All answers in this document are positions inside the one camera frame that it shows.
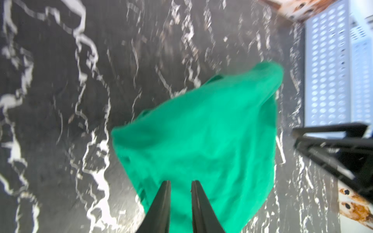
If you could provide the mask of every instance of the marble surface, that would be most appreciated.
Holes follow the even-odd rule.
[[[144,213],[111,129],[262,60],[285,68],[276,181],[243,231],[340,232],[335,181],[292,148],[302,25],[255,0],[0,3],[1,232],[134,232]]]

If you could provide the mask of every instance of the black metal frame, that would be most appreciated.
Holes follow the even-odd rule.
[[[373,202],[373,139],[362,138],[367,127],[362,123],[349,123],[296,128],[292,131],[296,139],[294,147],[368,201]],[[324,139],[304,135],[322,132],[346,132],[346,137]],[[329,158],[338,160],[355,178],[351,179],[338,171],[336,166],[329,165],[326,161]]]

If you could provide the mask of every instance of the green fabric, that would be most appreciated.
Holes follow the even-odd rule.
[[[113,129],[113,146],[145,212],[170,180],[170,233],[192,232],[191,183],[199,180],[227,233],[239,233],[273,187],[277,107],[283,70],[263,62]]]

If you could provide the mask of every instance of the black plastic part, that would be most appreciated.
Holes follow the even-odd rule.
[[[321,127],[293,129],[296,139],[294,147],[330,174],[348,185],[368,201],[373,203],[373,139],[362,138],[367,125],[349,123]],[[346,132],[343,139],[308,137],[306,133]],[[355,178],[351,179],[331,166],[328,160],[337,160]]]
[[[164,181],[136,233],[168,233],[170,229],[171,182]],[[194,233],[225,233],[199,181],[192,182]]]
[[[192,182],[194,233],[225,233],[199,181]]]
[[[163,181],[136,233],[168,233],[170,230],[171,182]]]

